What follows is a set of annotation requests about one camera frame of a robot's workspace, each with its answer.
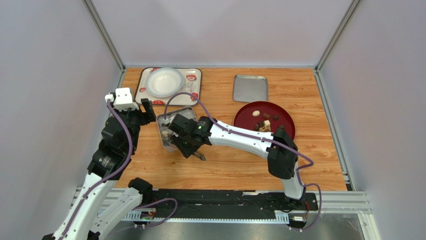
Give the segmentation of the red round plate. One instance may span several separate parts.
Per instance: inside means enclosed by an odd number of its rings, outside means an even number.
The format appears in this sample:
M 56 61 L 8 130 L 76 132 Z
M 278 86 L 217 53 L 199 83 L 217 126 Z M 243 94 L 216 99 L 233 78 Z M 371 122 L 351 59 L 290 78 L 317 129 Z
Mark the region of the red round plate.
M 252 116 L 253 111 L 260 111 L 260 115 Z M 265 120 L 270 121 L 269 127 L 264 126 Z M 275 133 L 276 130 L 282 129 L 292 140 L 296 136 L 295 123 L 290 114 L 281 106 L 268 101 L 255 101 L 244 105 L 235 114 L 233 125 L 257 132 Z

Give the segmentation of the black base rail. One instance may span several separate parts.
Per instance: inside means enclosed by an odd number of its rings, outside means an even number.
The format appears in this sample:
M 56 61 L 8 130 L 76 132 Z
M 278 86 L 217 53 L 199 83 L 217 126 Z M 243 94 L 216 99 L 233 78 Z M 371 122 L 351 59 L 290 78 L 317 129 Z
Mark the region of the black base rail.
M 273 221 L 304 228 L 309 214 L 318 211 L 321 197 L 303 192 L 300 200 L 280 191 L 151 190 L 140 207 L 153 208 L 156 219 L 184 221 Z

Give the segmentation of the white oval chocolate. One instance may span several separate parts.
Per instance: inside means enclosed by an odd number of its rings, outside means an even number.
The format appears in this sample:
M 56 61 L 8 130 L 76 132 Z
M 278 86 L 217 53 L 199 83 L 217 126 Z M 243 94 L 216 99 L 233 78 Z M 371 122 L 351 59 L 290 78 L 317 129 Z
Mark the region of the white oval chocolate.
M 253 117 L 257 117 L 257 116 L 259 116 L 261 114 L 261 112 L 259 111 L 259 110 L 255 110 L 255 111 L 253 111 L 252 112 L 252 116 Z

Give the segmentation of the silver tin lid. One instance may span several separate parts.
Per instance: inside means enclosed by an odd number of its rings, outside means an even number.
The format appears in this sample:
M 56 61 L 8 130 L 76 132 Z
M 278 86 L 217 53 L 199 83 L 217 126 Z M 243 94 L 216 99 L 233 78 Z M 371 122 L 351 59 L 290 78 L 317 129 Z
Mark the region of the silver tin lid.
M 268 101 L 268 80 L 264 76 L 237 74 L 233 79 L 232 98 L 236 102 Z

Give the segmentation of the metal tongs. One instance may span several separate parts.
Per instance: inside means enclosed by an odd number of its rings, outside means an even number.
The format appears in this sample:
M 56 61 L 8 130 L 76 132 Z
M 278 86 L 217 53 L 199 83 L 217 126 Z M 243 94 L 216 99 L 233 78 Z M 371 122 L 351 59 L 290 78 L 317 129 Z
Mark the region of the metal tongs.
M 206 161 L 206 157 L 202 152 L 196 151 L 193 154 L 196 158 L 200 159 L 201 161 Z

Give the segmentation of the white ceramic bowl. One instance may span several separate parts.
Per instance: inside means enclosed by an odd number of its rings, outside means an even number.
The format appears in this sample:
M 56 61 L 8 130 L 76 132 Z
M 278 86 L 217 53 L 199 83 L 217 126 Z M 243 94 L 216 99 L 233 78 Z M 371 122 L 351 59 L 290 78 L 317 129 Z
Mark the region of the white ceramic bowl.
M 152 71 L 145 88 L 154 97 L 166 98 L 176 94 L 184 85 L 184 76 L 175 68 L 163 67 Z

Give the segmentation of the white cube chocolate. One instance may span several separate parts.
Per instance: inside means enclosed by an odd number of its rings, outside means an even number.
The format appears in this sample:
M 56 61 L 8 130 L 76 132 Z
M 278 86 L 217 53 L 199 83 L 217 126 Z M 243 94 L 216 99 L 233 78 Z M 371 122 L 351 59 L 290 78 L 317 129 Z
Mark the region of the white cube chocolate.
M 263 124 L 265 127 L 269 127 L 271 125 L 271 122 L 269 120 L 265 120 Z

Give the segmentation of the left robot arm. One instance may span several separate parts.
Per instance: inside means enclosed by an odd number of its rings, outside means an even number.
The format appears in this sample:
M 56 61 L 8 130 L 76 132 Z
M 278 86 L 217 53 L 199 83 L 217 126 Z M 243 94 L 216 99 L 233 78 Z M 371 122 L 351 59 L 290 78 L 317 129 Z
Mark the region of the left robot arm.
M 107 100 L 112 116 L 101 131 L 101 142 L 87 167 L 75 203 L 59 228 L 43 236 L 44 240 L 104 240 L 130 211 L 152 203 L 152 184 L 136 177 L 118 199 L 99 213 L 107 195 L 131 162 L 141 126 L 156 121 L 153 104 L 147 98 L 141 100 L 143 110 L 135 102 L 119 110 L 116 102 L 116 99 Z

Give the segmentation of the square chocolate tin box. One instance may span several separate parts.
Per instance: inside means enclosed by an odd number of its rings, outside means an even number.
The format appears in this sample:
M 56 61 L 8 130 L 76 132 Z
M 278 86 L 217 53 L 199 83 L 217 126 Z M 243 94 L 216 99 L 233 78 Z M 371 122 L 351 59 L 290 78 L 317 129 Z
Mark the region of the square chocolate tin box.
M 170 138 L 175 134 L 168 128 L 169 124 L 176 117 L 176 115 L 182 115 L 187 119 L 196 119 L 195 112 L 191 106 L 185 106 L 157 116 L 156 123 L 158 125 L 159 135 L 161 137 L 162 146 L 166 152 L 175 152 L 178 150 Z

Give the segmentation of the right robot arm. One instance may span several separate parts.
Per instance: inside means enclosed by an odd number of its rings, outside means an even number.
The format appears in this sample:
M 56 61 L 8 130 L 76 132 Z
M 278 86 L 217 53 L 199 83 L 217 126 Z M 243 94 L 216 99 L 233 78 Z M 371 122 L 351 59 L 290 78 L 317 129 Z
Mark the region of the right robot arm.
M 225 146 L 257 155 L 267 161 L 268 172 L 279 178 L 285 195 L 293 200 L 304 198 L 306 188 L 297 176 L 297 147 L 283 129 L 276 132 L 258 132 L 217 121 L 208 116 L 198 120 L 181 114 L 166 117 L 170 142 L 185 158 L 205 157 L 199 153 L 203 145 Z

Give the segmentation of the small clear glass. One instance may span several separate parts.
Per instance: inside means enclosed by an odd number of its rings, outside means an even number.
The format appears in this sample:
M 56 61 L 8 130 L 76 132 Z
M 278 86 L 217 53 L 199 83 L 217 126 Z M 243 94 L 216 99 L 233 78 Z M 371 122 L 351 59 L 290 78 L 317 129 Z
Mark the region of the small clear glass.
M 192 81 L 186 81 L 183 85 L 183 91 L 191 94 L 192 93 L 192 86 L 193 86 Z

